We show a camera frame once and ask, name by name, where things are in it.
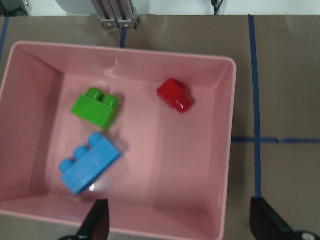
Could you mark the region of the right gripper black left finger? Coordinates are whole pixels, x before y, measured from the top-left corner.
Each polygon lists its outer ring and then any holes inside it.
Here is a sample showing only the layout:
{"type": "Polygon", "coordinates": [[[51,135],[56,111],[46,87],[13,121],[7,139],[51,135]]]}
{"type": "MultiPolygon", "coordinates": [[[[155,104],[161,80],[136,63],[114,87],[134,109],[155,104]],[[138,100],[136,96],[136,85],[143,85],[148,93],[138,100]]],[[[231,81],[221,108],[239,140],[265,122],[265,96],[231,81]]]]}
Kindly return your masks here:
{"type": "Polygon", "coordinates": [[[76,240],[107,240],[110,233],[109,201],[98,199],[93,204],[81,227],[76,240]]]}

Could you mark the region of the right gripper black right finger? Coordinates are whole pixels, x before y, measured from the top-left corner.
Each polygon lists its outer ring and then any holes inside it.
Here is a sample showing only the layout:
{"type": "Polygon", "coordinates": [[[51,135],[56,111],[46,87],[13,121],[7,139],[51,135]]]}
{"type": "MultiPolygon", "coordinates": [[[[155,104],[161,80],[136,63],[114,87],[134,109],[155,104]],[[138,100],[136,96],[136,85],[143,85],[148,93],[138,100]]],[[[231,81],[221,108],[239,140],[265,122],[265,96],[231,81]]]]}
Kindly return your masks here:
{"type": "Polygon", "coordinates": [[[262,197],[252,197],[249,227],[256,240],[296,240],[287,222],[262,197]]]}

